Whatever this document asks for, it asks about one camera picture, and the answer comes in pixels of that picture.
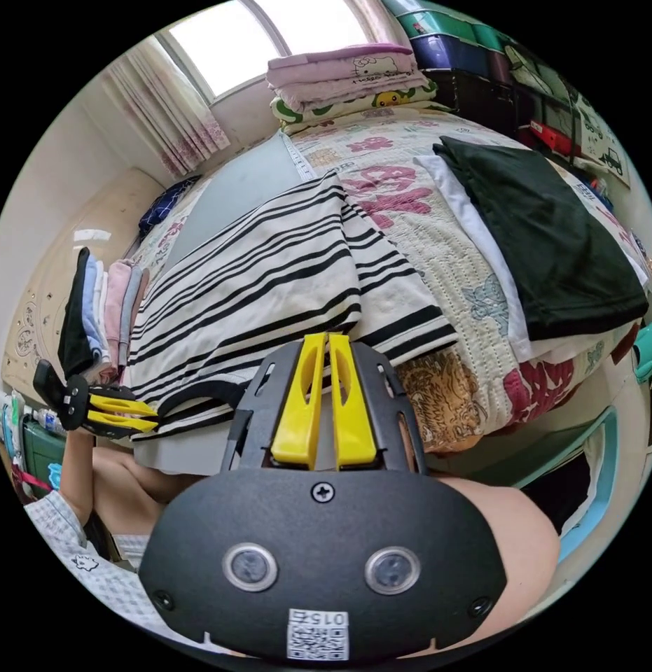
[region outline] red box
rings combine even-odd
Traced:
[[[563,154],[564,156],[569,156],[571,154],[571,139],[566,137],[561,131],[557,131],[557,129],[551,128],[546,124],[541,124],[533,119],[531,119],[529,130],[537,138],[540,138],[540,140],[552,151]],[[573,154],[574,156],[580,155],[579,145],[574,146]]]

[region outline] wooden headboard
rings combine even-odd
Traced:
[[[153,178],[131,168],[90,199],[62,228],[15,310],[1,362],[1,378],[7,385],[38,401],[32,381],[42,358],[63,378],[57,346],[78,252],[88,247],[105,268],[124,258],[139,234],[141,215],[162,191]]]

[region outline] person's arm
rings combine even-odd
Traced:
[[[67,433],[64,446],[60,495],[76,514],[81,526],[92,513],[92,449],[95,437],[85,431]]]

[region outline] pillow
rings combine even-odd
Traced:
[[[146,210],[144,215],[139,220],[139,239],[143,240],[148,232],[172,211],[174,206],[186,195],[190,188],[202,177],[201,175],[193,175],[181,182],[172,184],[160,194],[152,203],[151,207]]]

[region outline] window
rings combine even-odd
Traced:
[[[346,0],[228,0],[160,37],[209,103],[265,74],[272,58],[368,41]]]

